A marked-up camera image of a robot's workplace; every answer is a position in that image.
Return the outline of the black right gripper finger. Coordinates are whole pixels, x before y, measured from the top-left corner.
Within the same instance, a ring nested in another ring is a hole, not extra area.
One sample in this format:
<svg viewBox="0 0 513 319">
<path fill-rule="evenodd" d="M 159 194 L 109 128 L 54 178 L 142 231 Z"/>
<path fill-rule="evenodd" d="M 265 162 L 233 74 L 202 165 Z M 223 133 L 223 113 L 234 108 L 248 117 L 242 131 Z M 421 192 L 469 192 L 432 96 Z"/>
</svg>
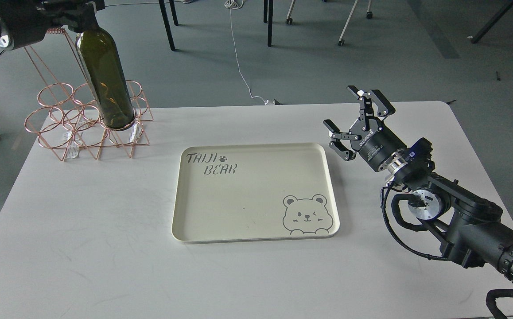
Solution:
<svg viewBox="0 0 513 319">
<path fill-rule="evenodd" d="M 350 140 L 350 141 L 358 141 L 361 140 L 361 135 L 354 135 L 352 133 L 342 133 L 339 131 L 339 128 L 333 123 L 330 119 L 325 119 L 323 124 L 330 131 L 330 143 L 329 146 L 335 153 L 344 161 L 352 161 L 356 157 L 356 151 L 352 151 L 345 147 L 342 143 L 342 140 Z"/>
<path fill-rule="evenodd" d="M 353 129 L 378 129 L 382 127 L 384 119 L 396 113 L 396 109 L 378 89 L 363 91 L 349 85 L 347 89 L 359 101 L 358 122 L 352 125 Z"/>
</svg>

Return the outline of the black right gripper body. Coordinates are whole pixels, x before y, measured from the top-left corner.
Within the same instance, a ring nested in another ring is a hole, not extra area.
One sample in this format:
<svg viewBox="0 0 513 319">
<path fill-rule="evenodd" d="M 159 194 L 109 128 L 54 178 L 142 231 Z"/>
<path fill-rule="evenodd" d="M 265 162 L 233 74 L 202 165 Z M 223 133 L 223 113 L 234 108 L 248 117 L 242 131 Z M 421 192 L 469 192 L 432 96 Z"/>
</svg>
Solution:
<svg viewBox="0 0 513 319">
<path fill-rule="evenodd" d="M 360 139 L 352 140 L 350 145 L 375 172 L 385 169 L 383 163 L 392 157 L 393 153 L 407 148 L 406 144 L 384 124 L 360 133 Z"/>
</svg>

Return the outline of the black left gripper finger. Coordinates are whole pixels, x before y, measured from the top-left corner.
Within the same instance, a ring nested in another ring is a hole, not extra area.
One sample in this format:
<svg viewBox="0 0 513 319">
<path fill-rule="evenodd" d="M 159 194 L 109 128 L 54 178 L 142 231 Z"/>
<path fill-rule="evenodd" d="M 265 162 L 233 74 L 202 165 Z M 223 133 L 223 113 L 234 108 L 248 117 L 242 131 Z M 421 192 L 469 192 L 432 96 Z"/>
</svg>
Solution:
<svg viewBox="0 0 513 319">
<path fill-rule="evenodd" d="M 104 0 L 54 0 L 53 22 L 82 34 L 97 24 L 95 14 L 105 7 Z"/>
</svg>

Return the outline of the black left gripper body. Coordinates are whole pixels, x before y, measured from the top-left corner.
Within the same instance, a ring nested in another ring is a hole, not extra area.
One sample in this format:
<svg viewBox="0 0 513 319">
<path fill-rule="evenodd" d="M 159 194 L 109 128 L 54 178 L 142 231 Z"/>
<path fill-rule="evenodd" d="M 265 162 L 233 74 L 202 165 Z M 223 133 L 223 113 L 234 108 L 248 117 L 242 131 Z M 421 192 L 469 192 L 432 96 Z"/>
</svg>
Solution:
<svg viewBox="0 0 513 319">
<path fill-rule="evenodd" d="M 68 0 L 0 0 L 0 47 L 25 47 L 42 41 Z"/>
</svg>

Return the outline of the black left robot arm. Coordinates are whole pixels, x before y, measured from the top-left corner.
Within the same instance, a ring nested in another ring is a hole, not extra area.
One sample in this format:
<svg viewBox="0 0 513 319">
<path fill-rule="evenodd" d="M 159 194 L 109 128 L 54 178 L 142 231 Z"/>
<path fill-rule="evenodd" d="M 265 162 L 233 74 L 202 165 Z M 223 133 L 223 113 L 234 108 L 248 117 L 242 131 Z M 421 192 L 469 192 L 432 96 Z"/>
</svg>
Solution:
<svg viewBox="0 0 513 319">
<path fill-rule="evenodd" d="M 0 47 L 22 48 L 42 41 L 46 32 L 68 26 L 88 30 L 103 0 L 0 0 Z"/>
</svg>

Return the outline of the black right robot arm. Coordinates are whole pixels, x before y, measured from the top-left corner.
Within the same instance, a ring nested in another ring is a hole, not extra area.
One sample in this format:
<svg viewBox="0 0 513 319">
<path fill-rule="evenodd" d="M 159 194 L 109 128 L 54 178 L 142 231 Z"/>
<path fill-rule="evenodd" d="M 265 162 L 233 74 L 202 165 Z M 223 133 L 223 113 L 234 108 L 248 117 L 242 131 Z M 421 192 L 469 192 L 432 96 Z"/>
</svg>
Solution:
<svg viewBox="0 0 513 319">
<path fill-rule="evenodd" d="M 502 208 L 435 173 L 432 144 L 421 138 L 406 144 L 384 123 L 396 112 L 378 90 L 362 91 L 348 86 L 359 101 L 358 118 L 347 132 L 326 119 L 330 148 L 344 161 L 358 154 L 375 171 L 388 170 L 390 178 L 381 188 L 381 210 L 386 228 L 403 248 L 425 259 L 451 261 L 463 268 L 488 263 L 513 283 L 513 230 L 501 222 Z M 386 204 L 399 226 L 415 232 L 429 231 L 440 242 L 440 256 L 418 252 L 407 246 L 390 225 Z M 492 289 L 486 306 L 496 319 L 506 315 L 497 307 L 498 298 L 513 298 L 513 289 Z"/>
</svg>

